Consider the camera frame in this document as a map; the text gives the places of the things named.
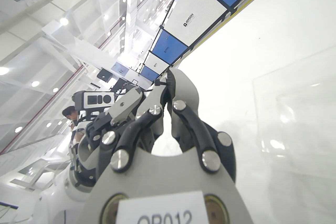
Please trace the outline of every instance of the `transparent acrylic sheet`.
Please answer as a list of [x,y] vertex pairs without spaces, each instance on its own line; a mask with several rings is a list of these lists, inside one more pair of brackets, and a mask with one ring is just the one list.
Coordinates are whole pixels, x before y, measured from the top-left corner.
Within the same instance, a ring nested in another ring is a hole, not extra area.
[[333,47],[253,80],[271,223],[336,222],[335,62]]

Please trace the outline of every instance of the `silver bolt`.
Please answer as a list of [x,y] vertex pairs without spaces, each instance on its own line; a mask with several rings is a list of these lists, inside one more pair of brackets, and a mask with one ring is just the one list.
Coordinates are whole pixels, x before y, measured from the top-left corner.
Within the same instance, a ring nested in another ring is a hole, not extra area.
[[153,105],[149,108],[149,113],[151,115],[159,115],[161,112],[161,108],[158,105]]
[[120,149],[112,155],[110,165],[114,170],[123,169],[129,160],[129,154],[126,150]]
[[228,135],[225,132],[219,132],[218,135],[217,135],[217,138],[223,146],[228,147],[232,144],[232,139],[231,139],[230,135]]
[[214,151],[208,150],[202,153],[203,165],[210,171],[218,171],[220,168],[220,158],[218,154]]
[[177,100],[174,102],[173,106],[176,110],[182,111],[186,108],[186,103],[182,100]]
[[100,135],[95,135],[95,136],[93,137],[93,140],[96,141],[96,140],[100,139],[100,137],[101,137]]
[[145,112],[137,112],[135,119],[138,120]]
[[103,138],[102,138],[102,143],[104,145],[110,145],[113,143],[116,135],[116,133],[114,131],[110,131],[110,132],[107,132],[106,134],[103,135]]
[[70,184],[70,183],[69,183],[69,180],[66,179],[65,182],[64,182],[64,186],[65,186],[65,188],[68,188],[68,187],[69,187],[69,184]]

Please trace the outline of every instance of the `label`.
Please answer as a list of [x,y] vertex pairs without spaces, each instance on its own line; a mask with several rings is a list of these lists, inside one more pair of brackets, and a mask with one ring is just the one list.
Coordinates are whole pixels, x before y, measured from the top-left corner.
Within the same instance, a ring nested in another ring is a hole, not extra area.
[[117,224],[208,224],[201,191],[122,200]]

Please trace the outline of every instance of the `man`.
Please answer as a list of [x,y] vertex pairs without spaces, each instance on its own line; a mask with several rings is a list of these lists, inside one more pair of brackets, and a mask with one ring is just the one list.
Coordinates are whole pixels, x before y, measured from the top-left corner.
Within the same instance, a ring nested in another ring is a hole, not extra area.
[[78,118],[78,111],[75,110],[74,106],[69,106],[62,111],[62,115],[65,116],[67,119],[71,120],[72,123],[69,126],[71,128],[71,140],[70,145],[75,145],[79,143],[81,138],[83,137],[85,131],[76,131],[73,130],[75,126],[77,126],[77,118]]

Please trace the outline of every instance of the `black plastic part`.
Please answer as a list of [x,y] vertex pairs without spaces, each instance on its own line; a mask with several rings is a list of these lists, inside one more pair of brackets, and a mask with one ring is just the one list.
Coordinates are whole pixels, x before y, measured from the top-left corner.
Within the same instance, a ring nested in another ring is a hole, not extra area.
[[218,132],[212,128],[211,126],[209,126],[208,124],[206,124],[204,122],[205,126],[207,127],[212,140],[214,141],[217,151],[218,151],[218,155],[221,159],[221,163],[224,166],[224,168],[226,169],[226,171],[228,172],[228,174],[230,175],[230,177],[232,178],[232,180],[235,183],[235,178],[236,178],[236,162],[235,162],[235,153],[234,153],[234,146],[233,143],[230,146],[223,146],[217,135]]
[[129,154],[129,160],[127,165],[120,169],[115,170],[117,173],[123,173],[129,169],[133,162],[133,156],[135,149],[138,144],[138,140],[142,133],[149,132],[150,126],[161,117],[162,111],[154,116],[146,111],[140,118],[134,120],[133,122],[129,123],[123,132],[123,135],[120,137],[120,140],[117,144],[117,147],[114,152],[124,149]]
[[94,187],[96,184],[96,169],[87,170],[79,163],[81,172],[74,172],[78,181],[77,185],[84,185],[87,187]]
[[[100,140],[100,145],[99,145],[99,155],[98,155],[98,164],[96,167],[96,179],[98,180],[99,177],[102,175],[102,173],[104,172],[104,170],[106,169],[106,167],[108,166],[108,164],[111,161],[111,157],[113,154],[113,151],[120,139],[120,134],[117,131],[115,132],[115,140],[113,141],[112,144],[110,145],[105,145],[102,143],[102,141]],[[104,129],[102,132],[102,137],[104,134],[106,134],[107,131]]]
[[202,162],[203,152],[211,150],[218,153],[215,143],[203,121],[194,113],[194,111],[188,105],[186,105],[186,108],[182,111],[176,110],[173,107],[173,111],[179,116],[179,118],[182,120],[183,124],[193,137],[201,168],[208,173],[216,173],[217,171],[211,171],[207,169]]

